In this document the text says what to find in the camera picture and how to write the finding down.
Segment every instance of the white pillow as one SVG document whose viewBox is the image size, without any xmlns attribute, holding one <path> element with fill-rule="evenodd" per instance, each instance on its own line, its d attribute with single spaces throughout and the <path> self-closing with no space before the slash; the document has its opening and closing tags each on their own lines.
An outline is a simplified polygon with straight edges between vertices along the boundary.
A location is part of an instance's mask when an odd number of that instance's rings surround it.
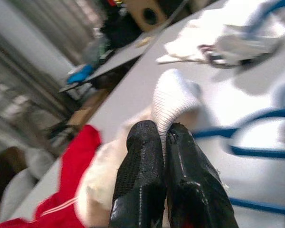
<svg viewBox="0 0 285 228">
<path fill-rule="evenodd" d="M 44 149 L 29 148 L 25 152 L 25 161 L 30 173 L 40 180 L 54 164 L 54 158 Z"/>
<path fill-rule="evenodd" d="M 7 185 L 0 203 L 0 223 L 7 221 L 33 190 L 36 179 L 28 169 L 19 172 Z"/>
</svg>

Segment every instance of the gray table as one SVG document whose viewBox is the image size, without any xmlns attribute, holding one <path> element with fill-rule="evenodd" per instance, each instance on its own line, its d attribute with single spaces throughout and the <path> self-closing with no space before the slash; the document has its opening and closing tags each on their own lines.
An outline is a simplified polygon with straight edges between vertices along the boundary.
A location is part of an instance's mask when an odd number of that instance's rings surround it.
<svg viewBox="0 0 285 228">
<path fill-rule="evenodd" d="M 220 8 L 222 3 L 217 2 L 210 8 Z M 89 121 L 102 133 L 104 142 L 114 138 L 123 121 L 150 104 L 159 76 L 170 68 L 178 68 L 188 79 L 200 84 L 205 104 L 200 127 L 233 125 L 252 112 L 275 106 L 273 94 L 285 84 L 285 43 L 274 56 L 243 71 L 238 67 L 217 69 L 189 62 L 156 64 L 155 60 L 165 54 L 163 45 L 175 39 L 188 20 L 198 16 L 199 13 L 194 14 L 164 30 Z M 230 196 L 285 204 L 285 161 L 230 155 L 219 138 L 200 140 L 198 144 L 220 170 L 222 180 L 229 186 Z M 42 197 L 54 193 L 57 180 L 53 174 L 56 173 L 57 166 L 45 177 L 51 180 L 42 180 L 13 218 L 32 218 L 33 211 L 26 207 L 36 206 Z M 285 228 L 284 216 L 236 207 L 235 215 L 240 228 Z"/>
</svg>

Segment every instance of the crumpled white cloth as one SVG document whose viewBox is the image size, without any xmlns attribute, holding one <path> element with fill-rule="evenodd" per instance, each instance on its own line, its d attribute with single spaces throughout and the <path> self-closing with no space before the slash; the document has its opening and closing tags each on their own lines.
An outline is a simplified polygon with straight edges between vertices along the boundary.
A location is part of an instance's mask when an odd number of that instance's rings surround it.
<svg viewBox="0 0 285 228">
<path fill-rule="evenodd" d="M 131 127 L 141 120 L 157 124 L 165 155 L 165 136 L 173 122 L 192 129 L 201 107 L 200 88 L 185 80 L 176 69 L 164 72 L 156 85 L 150 107 L 123 123 L 114 141 L 98 149 L 76 191 L 75 212 L 86 227 L 107 227 L 117 171 L 127 154 L 126 139 Z M 169 226 L 167 213 L 165 227 Z"/>
<path fill-rule="evenodd" d="M 257 32 L 254 40 L 242 38 L 243 31 L 266 4 L 276 0 L 229 0 L 221 9 L 202 12 L 200 18 L 190 20 L 176 40 L 165 44 L 167 54 L 158 63 L 179 61 L 208 62 L 199 48 L 215 46 L 228 65 L 270 53 L 285 36 L 285 24 L 278 16 L 270 15 Z"/>
</svg>

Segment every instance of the blue object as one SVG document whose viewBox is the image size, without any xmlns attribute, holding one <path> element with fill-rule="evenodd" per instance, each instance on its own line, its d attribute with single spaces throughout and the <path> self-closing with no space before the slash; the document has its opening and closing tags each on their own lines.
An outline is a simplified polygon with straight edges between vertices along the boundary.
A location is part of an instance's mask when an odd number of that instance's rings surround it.
<svg viewBox="0 0 285 228">
<path fill-rule="evenodd" d="M 86 64 L 80 71 L 73 73 L 66 81 L 66 83 L 73 84 L 75 82 L 83 82 L 94 72 L 93 67 L 90 64 Z"/>
<path fill-rule="evenodd" d="M 271 3 L 266 8 L 264 8 L 261 14 L 257 16 L 257 18 L 253 21 L 252 25 L 249 26 L 248 30 L 246 31 L 247 38 L 251 38 L 253 36 L 253 34 L 261 27 L 264 20 L 271 12 L 282 7 L 285 7 L 285 0 L 279 0 L 274 4 Z"/>
<path fill-rule="evenodd" d="M 235 155 L 285 159 L 285 150 L 247 149 L 231 145 L 232 136 L 238 130 L 245 127 L 246 125 L 259 119 L 270 118 L 270 117 L 285 117 L 285 88 L 281 93 L 279 102 L 281 103 L 283 108 L 278 110 L 270 110 L 262 113 L 253 114 L 248 120 L 245 120 L 242 124 L 240 124 L 239 127 L 236 128 L 215 127 L 212 129 L 203 130 L 199 132 L 192 132 L 192 135 L 194 138 L 205 138 L 213 136 L 222 136 L 225 138 L 230 138 L 230 140 L 228 140 L 228 148 Z M 285 215 L 285 206 L 281 205 L 249 201 L 244 199 L 236 199 L 236 198 L 230 198 L 230 202 L 234 206 Z"/>
</svg>

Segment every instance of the red jacket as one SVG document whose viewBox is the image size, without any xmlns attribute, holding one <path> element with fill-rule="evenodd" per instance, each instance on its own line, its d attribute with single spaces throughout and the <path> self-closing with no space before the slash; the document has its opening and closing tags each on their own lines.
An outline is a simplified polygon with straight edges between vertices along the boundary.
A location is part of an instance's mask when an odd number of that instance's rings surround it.
<svg viewBox="0 0 285 228">
<path fill-rule="evenodd" d="M 32 222 L 14 219 L 0 228 L 83 228 L 75 215 L 75 192 L 101 140 L 98 131 L 86 125 L 62 155 L 58 192 L 39 204 Z"/>
</svg>

